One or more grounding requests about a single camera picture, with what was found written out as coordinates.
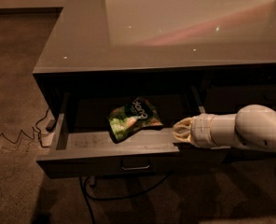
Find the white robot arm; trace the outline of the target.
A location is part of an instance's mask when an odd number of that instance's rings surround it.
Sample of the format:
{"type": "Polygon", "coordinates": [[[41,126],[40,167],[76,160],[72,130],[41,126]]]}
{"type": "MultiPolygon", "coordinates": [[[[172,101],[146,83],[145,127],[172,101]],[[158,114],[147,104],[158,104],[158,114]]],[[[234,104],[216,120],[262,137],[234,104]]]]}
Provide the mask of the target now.
{"type": "Polygon", "coordinates": [[[248,105],[236,114],[203,113],[175,123],[172,135],[199,148],[233,147],[276,153],[276,112],[263,105],[248,105]]]}

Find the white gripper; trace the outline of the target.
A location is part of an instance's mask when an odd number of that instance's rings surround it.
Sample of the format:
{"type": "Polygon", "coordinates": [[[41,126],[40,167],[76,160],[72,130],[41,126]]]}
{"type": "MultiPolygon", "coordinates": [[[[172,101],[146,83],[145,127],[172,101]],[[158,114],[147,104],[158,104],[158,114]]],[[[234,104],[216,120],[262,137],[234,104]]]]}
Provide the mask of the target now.
{"type": "Polygon", "coordinates": [[[173,125],[172,135],[179,142],[191,143],[196,147],[240,147],[235,118],[235,114],[200,114],[195,118],[184,118],[173,125]]]}

